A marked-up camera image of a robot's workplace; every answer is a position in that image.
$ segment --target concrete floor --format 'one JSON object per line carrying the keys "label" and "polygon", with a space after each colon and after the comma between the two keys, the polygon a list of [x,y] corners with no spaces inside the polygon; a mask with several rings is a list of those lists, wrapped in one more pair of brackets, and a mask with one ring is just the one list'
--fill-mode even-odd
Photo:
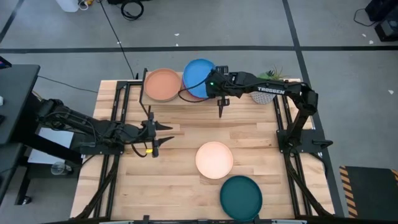
{"label": "concrete floor", "polygon": [[[353,22],[355,10],[369,1],[288,0],[300,45],[397,45],[380,42],[372,27]],[[14,0],[0,1],[0,30],[16,4]],[[144,15],[131,22],[122,18],[117,7],[104,2],[124,47],[294,45],[280,0],[152,0],[143,4]],[[359,13],[358,20],[369,22],[365,13]],[[98,3],[87,11],[65,13],[54,0],[25,0],[0,39],[0,52],[104,47],[119,45]],[[119,52],[1,55],[15,64],[39,64],[39,75],[91,90],[98,89],[100,80],[131,78]],[[126,57],[135,73],[142,73],[144,67],[183,70],[190,60],[208,58],[229,65],[231,71],[261,73],[277,65],[283,67],[284,75],[302,78],[295,51],[128,52]],[[339,180],[340,165],[398,169],[394,147],[398,122],[393,112],[398,109],[398,51],[311,51],[303,52],[303,57],[311,84],[320,95],[319,114],[326,138],[335,142],[329,152],[336,178]],[[44,98],[59,98],[74,110],[93,113],[94,93],[43,79],[38,79],[34,90]],[[18,170],[0,207],[5,223],[54,222],[69,217],[77,180],[34,180],[28,191],[34,201],[17,207],[13,203],[22,175],[23,169]],[[340,181],[337,184],[344,202]]]}

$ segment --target green plant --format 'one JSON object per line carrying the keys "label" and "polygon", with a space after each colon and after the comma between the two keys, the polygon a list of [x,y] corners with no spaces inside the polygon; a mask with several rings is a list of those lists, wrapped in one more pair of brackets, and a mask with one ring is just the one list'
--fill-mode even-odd
{"label": "green plant", "polygon": [[282,75],[282,67],[280,68],[280,71],[278,71],[278,68],[274,65],[274,68],[272,70],[269,70],[268,72],[261,73],[259,75],[259,78],[263,78],[266,80],[280,80],[284,78]]}

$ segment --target black desk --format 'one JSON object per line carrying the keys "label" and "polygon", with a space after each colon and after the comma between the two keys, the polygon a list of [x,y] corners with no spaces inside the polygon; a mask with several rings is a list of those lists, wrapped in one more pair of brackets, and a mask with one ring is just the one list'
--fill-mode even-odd
{"label": "black desk", "polygon": [[[39,124],[35,112],[40,101],[32,94],[32,89],[39,70],[38,65],[13,65],[0,70],[0,96],[4,98],[0,114],[6,117],[0,124],[0,204],[18,164],[27,164],[23,158],[25,146],[74,164],[82,161],[79,152],[36,135]],[[22,182],[23,191],[26,192],[28,184]]]}

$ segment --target potted plant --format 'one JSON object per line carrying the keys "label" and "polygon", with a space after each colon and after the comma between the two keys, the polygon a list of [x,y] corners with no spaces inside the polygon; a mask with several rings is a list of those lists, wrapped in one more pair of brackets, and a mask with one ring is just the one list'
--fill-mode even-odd
{"label": "potted plant", "polygon": [[[258,76],[259,78],[263,78],[265,80],[280,80],[284,76],[282,76],[282,68],[278,71],[277,67],[274,66],[274,69],[269,70],[268,72],[264,72]],[[254,91],[251,93],[251,98],[258,104],[267,104],[272,102],[275,94],[271,93],[263,93]]]}

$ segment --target dark teal bowl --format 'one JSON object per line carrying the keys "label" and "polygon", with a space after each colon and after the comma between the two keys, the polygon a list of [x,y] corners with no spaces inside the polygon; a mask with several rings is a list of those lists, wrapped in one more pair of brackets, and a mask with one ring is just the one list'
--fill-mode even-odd
{"label": "dark teal bowl", "polygon": [[259,186],[249,177],[237,175],[229,178],[220,192],[221,206],[225,213],[237,221],[251,221],[262,206]]}

